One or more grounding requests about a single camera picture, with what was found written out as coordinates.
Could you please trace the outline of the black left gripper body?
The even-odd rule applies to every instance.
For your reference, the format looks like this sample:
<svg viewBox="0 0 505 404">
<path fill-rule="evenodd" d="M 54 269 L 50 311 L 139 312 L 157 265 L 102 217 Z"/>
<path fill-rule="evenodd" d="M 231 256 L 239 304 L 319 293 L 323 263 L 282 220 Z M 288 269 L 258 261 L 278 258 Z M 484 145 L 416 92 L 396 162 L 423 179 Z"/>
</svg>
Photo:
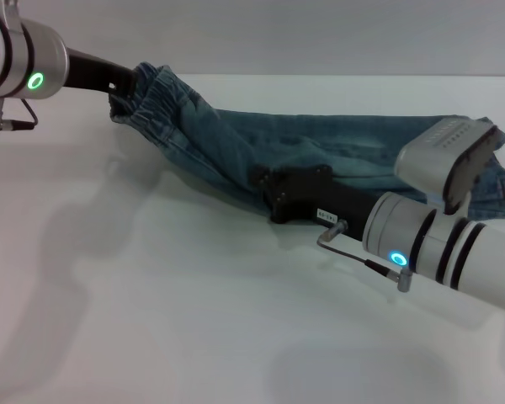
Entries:
<svg viewBox="0 0 505 404">
<path fill-rule="evenodd" d="M 131 95 L 136 88 L 136 72 L 111 61 L 67 49 L 69 71 L 66 88 L 86 89 L 111 95 Z"/>
</svg>

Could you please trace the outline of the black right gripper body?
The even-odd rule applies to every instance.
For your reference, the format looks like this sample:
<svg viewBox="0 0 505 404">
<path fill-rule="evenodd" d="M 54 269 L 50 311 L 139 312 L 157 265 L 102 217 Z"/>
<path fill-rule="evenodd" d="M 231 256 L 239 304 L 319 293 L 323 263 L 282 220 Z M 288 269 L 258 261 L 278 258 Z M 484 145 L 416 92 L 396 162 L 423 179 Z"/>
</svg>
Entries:
<svg viewBox="0 0 505 404">
<path fill-rule="evenodd" d="M 379 196 L 340 183 L 326 165 L 267 170 L 263 201 L 277 224 L 312 221 L 325 227 L 348 223 L 346 234 L 362 240 L 364 228 Z"/>
</svg>

